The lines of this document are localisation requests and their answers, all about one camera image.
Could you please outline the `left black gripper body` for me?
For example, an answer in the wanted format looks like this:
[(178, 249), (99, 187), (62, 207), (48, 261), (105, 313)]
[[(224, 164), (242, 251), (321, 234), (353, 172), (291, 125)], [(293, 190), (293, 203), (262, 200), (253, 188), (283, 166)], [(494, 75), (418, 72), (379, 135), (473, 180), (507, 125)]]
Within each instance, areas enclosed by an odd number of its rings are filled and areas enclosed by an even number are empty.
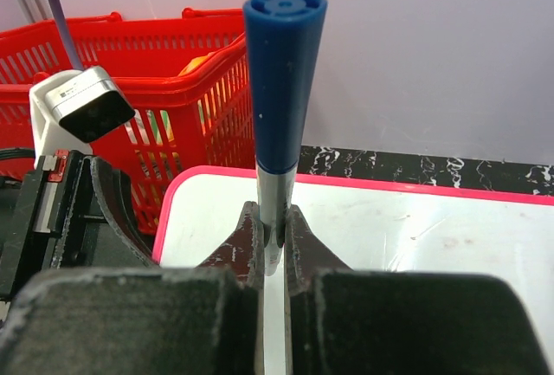
[(90, 158), (60, 150), (21, 179), (1, 177), (1, 299), (11, 301), (45, 270), (93, 265), (106, 221), (94, 195)]

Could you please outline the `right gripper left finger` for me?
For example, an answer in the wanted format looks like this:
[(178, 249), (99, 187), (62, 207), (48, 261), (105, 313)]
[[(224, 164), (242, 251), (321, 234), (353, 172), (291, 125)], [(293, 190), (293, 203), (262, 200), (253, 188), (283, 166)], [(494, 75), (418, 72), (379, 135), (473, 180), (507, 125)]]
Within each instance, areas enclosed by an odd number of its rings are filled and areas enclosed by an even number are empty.
[(263, 237), (243, 205), (195, 268), (66, 268), (23, 286), (1, 332), (4, 374), (261, 374)]

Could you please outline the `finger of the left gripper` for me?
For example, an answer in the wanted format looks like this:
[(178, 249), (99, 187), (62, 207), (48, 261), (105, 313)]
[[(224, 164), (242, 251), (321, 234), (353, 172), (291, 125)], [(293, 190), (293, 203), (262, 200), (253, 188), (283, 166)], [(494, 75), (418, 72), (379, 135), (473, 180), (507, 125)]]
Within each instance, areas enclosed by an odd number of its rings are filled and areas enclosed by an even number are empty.
[(132, 207), (131, 180), (100, 157), (90, 158), (92, 186), (106, 227), (100, 231), (93, 265), (155, 268)]

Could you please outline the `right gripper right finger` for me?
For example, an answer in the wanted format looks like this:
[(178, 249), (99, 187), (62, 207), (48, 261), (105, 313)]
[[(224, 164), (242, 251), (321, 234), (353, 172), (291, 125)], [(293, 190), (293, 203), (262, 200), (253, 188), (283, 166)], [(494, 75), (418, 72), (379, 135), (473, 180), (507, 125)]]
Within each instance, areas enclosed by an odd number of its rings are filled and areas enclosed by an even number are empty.
[(488, 275), (355, 271), (287, 214), (289, 374), (545, 374), (515, 292)]

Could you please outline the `pink framed whiteboard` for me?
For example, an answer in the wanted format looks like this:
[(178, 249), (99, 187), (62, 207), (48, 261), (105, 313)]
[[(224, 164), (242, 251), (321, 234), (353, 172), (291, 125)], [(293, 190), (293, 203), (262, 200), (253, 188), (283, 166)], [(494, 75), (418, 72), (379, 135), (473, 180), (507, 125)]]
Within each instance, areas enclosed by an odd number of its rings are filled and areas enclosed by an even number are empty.
[[(164, 197), (154, 259), (168, 268), (199, 265), (255, 198), (251, 170), (200, 166), (179, 174)], [(552, 361), (551, 197), (300, 174), (292, 201), (315, 236), (352, 269), (505, 281)]]

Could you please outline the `blue capped whiteboard marker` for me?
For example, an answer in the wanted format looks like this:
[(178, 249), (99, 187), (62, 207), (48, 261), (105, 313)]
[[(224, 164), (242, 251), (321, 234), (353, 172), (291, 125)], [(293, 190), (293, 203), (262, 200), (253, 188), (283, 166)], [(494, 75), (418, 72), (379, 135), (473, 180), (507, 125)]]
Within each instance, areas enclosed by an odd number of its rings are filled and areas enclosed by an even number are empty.
[(327, 0), (247, 0), (245, 23), (265, 274), (275, 273), (300, 161)]

